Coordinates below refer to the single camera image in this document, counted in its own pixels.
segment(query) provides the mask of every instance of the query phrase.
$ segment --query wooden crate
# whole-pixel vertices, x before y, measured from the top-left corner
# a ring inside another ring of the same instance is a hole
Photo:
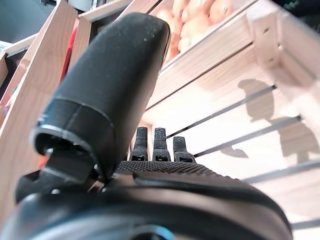
[[[0,216],[13,205],[18,177],[36,167],[38,156],[27,144],[29,131],[58,85],[75,20],[79,25],[71,66],[87,48],[95,23],[129,2],[115,0],[77,16],[61,1],[33,41],[26,70],[19,73],[18,67],[15,73],[20,79],[26,75],[0,130],[5,183]],[[120,17],[155,15],[172,2],[134,0]],[[173,136],[184,136],[198,163],[254,184],[284,208],[291,222],[319,217],[320,38],[270,1],[239,0],[234,5],[232,15],[160,71],[141,121],[149,127],[149,150],[152,131],[166,128],[171,154]],[[300,190],[304,194],[298,197]]]

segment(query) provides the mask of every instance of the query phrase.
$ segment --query black plastic housing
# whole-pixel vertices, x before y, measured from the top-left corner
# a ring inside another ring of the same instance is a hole
[[[107,26],[38,119],[30,136],[37,152],[67,141],[111,177],[154,91],[169,38],[168,24],[148,14],[131,13]]]

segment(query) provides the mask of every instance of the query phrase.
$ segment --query red object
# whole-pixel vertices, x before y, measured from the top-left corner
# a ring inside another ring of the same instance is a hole
[[[78,25],[79,25],[79,21],[76,21],[74,24],[74,28],[73,31],[71,33],[71,37],[70,37],[70,41],[69,41],[69,45],[68,48],[66,50],[66,56],[65,56],[65,60],[64,60],[64,65],[63,65],[63,69],[62,69],[62,73],[61,73],[61,78],[60,78],[60,83],[62,82],[62,80],[65,78],[68,68],[69,68],[69,64],[70,64],[70,59],[71,59],[71,54],[72,54],[72,49],[74,47],[74,43],[75,43],[75,38],[76,38],[76,34],[77,34],[77,30],[78,30]],[[48,156],[41,156],[40,160],[38,161],[37,165],[39,169],[42,169],[47,161],[48,161],[49,157]]]

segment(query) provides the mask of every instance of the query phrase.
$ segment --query wooden slat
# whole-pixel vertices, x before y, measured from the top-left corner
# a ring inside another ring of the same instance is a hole
[[[248,46],[252,38],[245,14],[246,9],[254,2],[252,0],[247,3],[218,24],[202,41],[168,62],[159,73],[147,108]]]
[[[246,92],[239,84],[246,86]],[[256,64],[250,46],[147,110],[142,118],[166,128],[170,135],[273,84],[273,78]]]
[[[114,0],[90,11],[86,11],[80,14],[79,17],[83,17],[92,23],[123,10],[130,2],[131,0]]]
[[[197,154],[298,114],[286,97],[276,89],[190,128],[179,136],[187,139],[188,151]],[[173,138],[169,138],[167,143],[168,149],[172,150]]]
[[[318,218],[320,216],[320,169],[254,184],[285,211]]]
[[[308,75],[285,52],[281,53],[280,61],[284,69],[297,76],[297,79],[290,76],[283,68],[276,67],[269,71],[277,79],[275,84],[305,118],[306,125],[315,135],[320,136],[319,82]],[[304,86],[298,81],[305,81]]]
[[[259,0],[246,14],[257,62],[266,69],[279,64],[277,30],[279,8],[268,0]]]
[[[0,52],[0,86],[2,85],[8,74],[6,56],[7,53],[5,51]]]
[[[320,139],[303,120],[196,158],[218,174],[246,179],[320,158]]]
[[[320,227],[297,230],[293,232],[294,240],[315,240],[320,239]]]
[[[22,52],[22,51],[29,48],[29,46],[32,44],[32,42],[36,39],[37,35],[38,35],[38,33],[33,34],[31,36],[28,36],[20,41],[17,41],[16,43],[12,44],[11,46],[3,49],[3,51],[9,55],[14,55],[19,52]]]
[[[91,22],[84,17],[79,18],[69,68],[78,60],[80,55],[87,49],[90,40]]]
[[[154,5],[161,0],[133,0],[129,6],[120,14],[119,18],[129,13],[138,12],[146,14]]]
[[[1,98],[0,106],[5,106],[7,104],[7,102],[10,99],[10,96],[12,94],[13,89],[18,86],[22,77],[26,73],[28,66],[29,66],[32,58],[34,57],[35,52],[36,52],[37,48],[39,47],[39,43],[42,40],[42,38],[48,28],[48,25],[51,22],[52,17],[55,14],[55,12],[56,12],[56,9],[54,8],[53,11],[51,12],[51,14],[46,19],[46,21],[43,24],[42,28],[40,29],[39,33],[35,36],[35,39],[33,40],[31,46],[28,48],[28,50],[26,51],[26,53],[22,57],[19,65],[17,66],[17,68],[16,68],[16,70],[15,70],[15,72],[14,72],[2,98]]]
[[[174,5],[174,0],[162,0],[158,6],[156,6],[151,12],[150,15],[157,16],[158,12],[161,9],[171,9]]]
[[[279,28],[283,48],[320,76],[320,36],[287,12],[279,15]]]
[[[18,178],[37,165],[37,154],[28,138],[36,119],[59,84],[77,12],[60,1],[35,51],[16,100],[0,129],[0,216],[14,205]]]

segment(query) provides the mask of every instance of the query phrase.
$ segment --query wooden plank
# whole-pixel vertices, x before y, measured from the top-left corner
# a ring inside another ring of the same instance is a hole
[[[286,97],[275,89],[192,127],[180,133],[179,136],[185,137],[189,145],[188,151],[194,155],[298,114]],[[173,138],[169,138],[167,143],[168,149],[172,151]]]
[[[320,239],[320,227],[303,229],[303,230],[296,230],[293,232],[293,239],[294,240]]]
[[[5,51],[0,52],[0,86],[4,83],[4,80],[8,74],[6,57],[7,53]]]
[[[287,12],[279,15],[279,28],[283,48],[314,76],[320,76],[320,36]]]
[[[159,73],[147,109],[247,47],[252,38],[245,14],[254,2],[247,3],[218,24],[203,40],[168,62]]]
[[[269,1],[259,0],[246,14],[257,62],[266,69],[279,64],[278,12],[279,7],[275,7]]]
[[[87,49],[90,40],[90,31],[91,22],[86,20],[84,17],[80,17],[73,43],[69,68],[76,63],[80,55]]]
[[[14,55],[17,53],[20,53],[26,49],[29,48],[29,46],[32,44],[32,42],[36,39],[38,33],[33,34],[31,36],[28,36],[20,41],[17,41],[16,43],[12,44],[9,47],[6,47],[5,49],[3,49],[4,52],[6,52],[7,54]]]
[[[80,14],[79,17],[83,17],[92,23],[125,9],[130,2],[131,0],[114,0],[90,11],[86,11]]]
[[[320,136],[320,85],[319,82],[308,76],[299,65],[290,59],[285,52],[281,54],[281,64],[293,75],[305,77],[299,81],[305,80],[305,86],[302,86],[298,80],[290,76],[283,68],[275,67],[269,73],[277,79],[276,85],[279,90],[296,107],[300,114],[305,118],[306,125]]]
[[[286,212],[317,218],[320,216],[320,169],[254,184],[274,199]]]
[[[38,155],[29,144],[30,130],[59,84],[77,12],[60,1],[35,51],[20,91],[0,129],[0,216],[13,208],[17,180],[34,171]]]
[[[300,121],[196,158],[218,174],[246,179],[320,158],[320,138]]]
[[[120,14],[118,18],[123,17],[129,13],[138,12],[146,14],[150,9],[153,8],[161,0],[133,0],[129,6]]]
[[[246,92],[239,84],[247,86]],[[273,84],[274,79],[256,64],[254,47],[249,46],[147,110],[142,118],[166,128],[170,135]]]
[[[23,78],[24,74],[26,73],[28,66],[35,55],[35,52],[39,46],[40,41],[42,40],[49,23],[53,15],[55,14],[56,9],[54,8],[51,14],[46,19],[45,23],[43,24],[42,28],[40,29],[39,33],[36,35],[35,39],[33,40],[31,46],[28,48],[26,53],[24,54],[23,58],[21,59],[19,65],[17,66],[2,98],[0,101],[0,106],[5,106],[12,95],[13,89],[18,86],[21,79]]]
[[[157,5],[151,12],[150,15],[157,16],[158,12],[161,9],[170,9],[172,10],[172,7],[174,5],[174,0],[162,0],[159,5]]]

